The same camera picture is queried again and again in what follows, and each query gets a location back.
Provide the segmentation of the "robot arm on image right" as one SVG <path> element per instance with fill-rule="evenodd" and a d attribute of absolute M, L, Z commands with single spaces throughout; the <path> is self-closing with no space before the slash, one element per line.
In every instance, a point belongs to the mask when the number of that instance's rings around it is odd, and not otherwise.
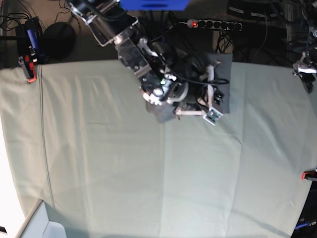
<path fill-rule="evenodd" d="M 284 1 L 287 21 L 287 46 L 298 56 L 294 60 L 294 76 L 299 77 L 310 94 L 317 81 L 317 2 L 315 0 Z"/>

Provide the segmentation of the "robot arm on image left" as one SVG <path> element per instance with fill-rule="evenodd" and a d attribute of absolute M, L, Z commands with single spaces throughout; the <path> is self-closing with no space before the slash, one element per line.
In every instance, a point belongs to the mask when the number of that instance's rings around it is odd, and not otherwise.
<path fill-rule="evenodd" d="M 215 124 L 229 113 L 230 54 L 179 49 L 162 29 L 154 39 L 150 25 L 129 15 L 119 0 L 69 0 L 67 5 L 100 46 L 114 45 L 158 122 L 192 116 Z"/>

